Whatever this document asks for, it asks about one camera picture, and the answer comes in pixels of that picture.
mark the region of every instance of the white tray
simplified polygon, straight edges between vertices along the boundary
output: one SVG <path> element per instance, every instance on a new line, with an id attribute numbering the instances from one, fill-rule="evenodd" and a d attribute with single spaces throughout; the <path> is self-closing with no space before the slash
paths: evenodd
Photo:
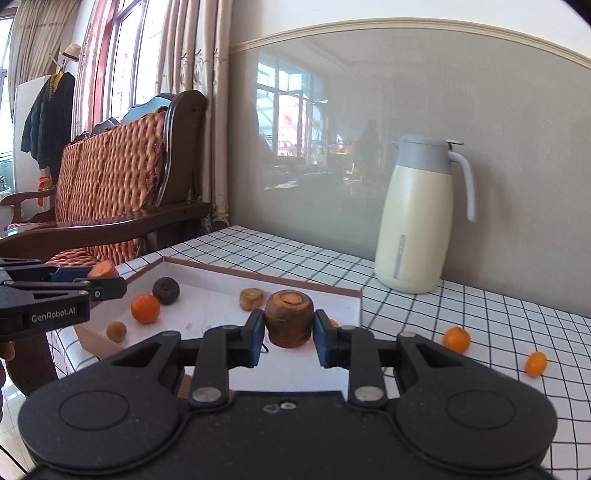
<path id="1" fill-rule="evenodd" d="M 180 296 L 173 305 L 161 308 L 155 323 L 142 325 L 132 317 L 129 305 L 136 295 L 151 293 L 160 277 L 174 278 L 179 283 Z M 214 326 L 244 325 L 249 313 L 239 307 L 238 297 L 241 290 L 249 287 L 260 289 L 265 300 L 273 292 L 293 288 L 310 296 L 315 309 L 323 309 L 339 324 L 360 325 L 360 291 L 163 258 L 130 277 L 125 297 L 95 306 L 90 321 L 76 326 L 76 330 L 82 346 L 100 358 L 165 330 L 177 330 L 183 339 L 199 338 Z M 127 336 L 120 345 L 105 334 L 107 325 L 114 320 L 127 327 Z M 346 397 L 348 372 L 342 368 L 322 368 L 312 339 L 300 348 L 284 349 L 273 345 L 265 334 L 265 344 L 269 353 L 261 354 L 257 367 L 230 371 L 231 389 L 341 390 Z"/>

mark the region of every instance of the chair armrest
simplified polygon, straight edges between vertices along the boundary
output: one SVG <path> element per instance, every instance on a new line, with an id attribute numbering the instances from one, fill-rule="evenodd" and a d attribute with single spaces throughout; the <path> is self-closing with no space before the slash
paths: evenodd
<path id="1" fill-rule="evenodd" d="M 51 207 L 45 212 L 39 212 L 33 215 L 27 222 L 40 223 L 40 222 L 53 222 L 56 219 L 56 208 Z"/>
<path id="2" fill-rule="evenodd" d="M 22 209 L 21 203 L 25 200 L 31 199 L 43 199 L 46 197 L 51 197 L 52 195 L 56 194 L 56 188 L 53 187 L 49 190 L 43 190 L 42 192 L 21 192 L 21 193 L 13 193 L 12 195 L 8 195 L 0 200 L 0 206 L 12 205 L 14 208 L 14 212 L 12 214 L 12 223 L 17 223 L 22 221 Z"/>
<path id="3" fill-rule="evenodd" d="M 125 242 L 183 220 L 205 217 L 210 204 L 178 202 L 147 206 L 102 220 L 19 225 L 2 234 L 0 257 L 37 258 L 43 262 L 70 248 Z"/>

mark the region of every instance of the checkered tablecloth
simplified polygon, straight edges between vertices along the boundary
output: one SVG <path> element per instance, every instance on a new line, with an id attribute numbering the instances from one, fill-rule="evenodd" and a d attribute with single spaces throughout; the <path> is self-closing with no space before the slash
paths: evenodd
<path id="1" fill-rule="evenodd" d="M 464 327 L 472 338 L 467 356 L 537 388 L 554 404 L 558 432 L 544 465 L 561 480 L 591 476 L 590 319 L 448 281 L 431 293 L 400 293 L 378 281 L 369 260 L 240 226 L 132 260 L 119 273 L 128 277 L 161 255 L 361 290 L 362 324 L 377 338 L 412 330 L 437 342 L 448 328 Z M 60 375 L 97 361 L 80 346 L 73 327 L 54 332 L 51 342 Z M 534 351 L 549 360 L 535 379 L 524 373 Z M 395 397 L 391 369 L 385 374 L 388 395 Z"/>

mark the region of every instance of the white thermos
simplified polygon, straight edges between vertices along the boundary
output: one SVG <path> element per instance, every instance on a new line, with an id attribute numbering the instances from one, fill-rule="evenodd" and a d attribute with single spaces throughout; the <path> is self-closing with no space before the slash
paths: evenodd
<path id="1" fill-rule="evenodd" d="M 375 256 L 375 274 L 388 287 L 426 293 L 437 285 L 452 232 L 452 162 L 466 181 L 467 217 L 476 221 L 476 194 L 470 163 L 452 151 L 451 140 L 406 135 L 384 205 Z"/>

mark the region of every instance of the woven cushion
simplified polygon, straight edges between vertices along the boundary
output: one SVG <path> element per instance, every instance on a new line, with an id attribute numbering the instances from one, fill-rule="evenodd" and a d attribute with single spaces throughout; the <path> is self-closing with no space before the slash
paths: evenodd
<path id="1" fill-rule="evenodd" d="M 70 195 L 76 185 L 79 151 L 83 142 L 68 145 L 61 156 L 60 186 L 56 191 L 56 220 L 65 221 L 68 215 Z"/>
<path id="2" fill-rule="evenodd" d="M 109 155 L 96 192 L 93 218 L 123 215 L 153 201 L 164 163 L 164 118 L 164 112 L 150 113 L 108 132 Z M 120 263 L 137 257 L 140 244 L 141 239 L 135 239 L 88 247 L 88 251 L 100 260 Z"/>
<path id="3" fill-rule="evenodd" d="M 112 155 L 110 134 L 104 132 L 79 142 L 78 167 L 70 187 L 69 208 L 65 218 L 67 222 L 104 218 L 96 215 L 96 193 L 103 181 L 105 160 Z"/>
<path id="4" fill-rule="evenodd" d="M 79 222 L 139 210 L 153 200 L 164 165 L 165 112 L 81 140 L 64 150 L 56 220 Z M 136 258 L 141 239 L 62 252 L 50 260 L 115 264 Z"/>
<path id="5" fill-rule="evenodd" d="M 58 253 L 47 263 L 56 267 L 92 267 L 98 262 L 99 259 L 84 248 L 73 248 Z"/>

